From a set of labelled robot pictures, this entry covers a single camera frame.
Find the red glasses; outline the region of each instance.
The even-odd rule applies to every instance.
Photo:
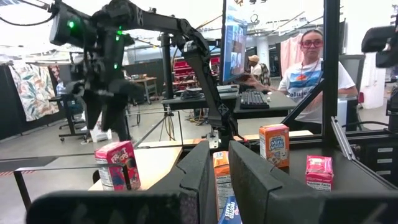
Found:
[[[323,40],[306,40],[300,43],[303,48],[310,48],[312,45],[316,48],[323,46]]]

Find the red snack box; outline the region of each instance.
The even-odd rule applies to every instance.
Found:
[[[331,158],[307,156],[305,183],[315,190],[331,191],[333,188],[333,168]]]
[[[99,148],[95,160],[98,164],[126,164],[131,188],[136,190],[141,186],[131,141],[112,142]],[[122,167],[99,168],[99,176],[104,190],[126,190]]]

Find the cereal box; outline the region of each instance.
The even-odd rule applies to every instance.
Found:
[[[234,195],[229,173],[228,151],[213,153],[213,165],[216,178],[217,215],[220,217],[227,198]]]
[[[260,127],[260,155],[278,168],[289,166],[289,128],[284,124]]]
[[[218,224],[242,224],[235,196],[229,196]]]
[[[95,152],[95,159],[98,164],[127,165],[131,188],[136,190],[141,186],[131,141],[112,142],[103,146]],[[99,176],[104,190],[126,190],[122,167],[99,168]]]
[[[333,188],[333,168],[331,158],[307,156],[305,183],[315,190],[331,191]]]

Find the curtain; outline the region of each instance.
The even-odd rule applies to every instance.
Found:
[[[10,66],[12,79],[17,88],[26,121],[34,121],[45,115],[58,112],[57,103],[50,103],[55,97],[48,67],[25,63]]]
[[[298,34],[280,43],[280,75],[285,75],[285,71],[292,65],[300,63],[304,55],[300,50],[300,41],[303,34]]]

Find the keyboard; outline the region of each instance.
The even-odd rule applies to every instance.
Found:
[[[260,91],[244,91],[241,97],[241,109],[268,109],[267,96]]]

